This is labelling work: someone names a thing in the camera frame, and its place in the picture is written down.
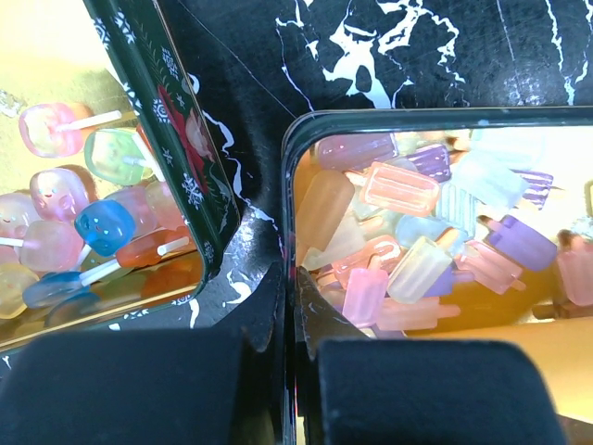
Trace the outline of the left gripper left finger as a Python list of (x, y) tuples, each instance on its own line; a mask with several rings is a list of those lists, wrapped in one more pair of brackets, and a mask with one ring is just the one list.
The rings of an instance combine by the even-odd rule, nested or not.
[(284, 275), (211, 327), (40, 337), (1, 384), (5, 444), (277, 444)]

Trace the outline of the gold tin with lollipops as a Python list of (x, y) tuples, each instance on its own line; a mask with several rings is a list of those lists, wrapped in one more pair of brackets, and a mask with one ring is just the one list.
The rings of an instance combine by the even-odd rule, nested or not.
[(192, 300), (240, 223), (162, 1), (1, 5), (1, 351)]

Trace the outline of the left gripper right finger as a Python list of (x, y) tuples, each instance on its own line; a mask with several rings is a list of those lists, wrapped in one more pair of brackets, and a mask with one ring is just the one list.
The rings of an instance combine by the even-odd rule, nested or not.
[(563, 444), (548, 389), (516, 346), (372, 339), (294, 271), (296, 403), (310, 444)]

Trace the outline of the gold tin with gummies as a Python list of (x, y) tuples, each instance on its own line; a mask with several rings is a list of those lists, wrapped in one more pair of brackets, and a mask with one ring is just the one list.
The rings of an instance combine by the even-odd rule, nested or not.
[(592, 440), (592, 110), (315, 111), (283, 140), (286, 270), (372, 339), (510, 343)]

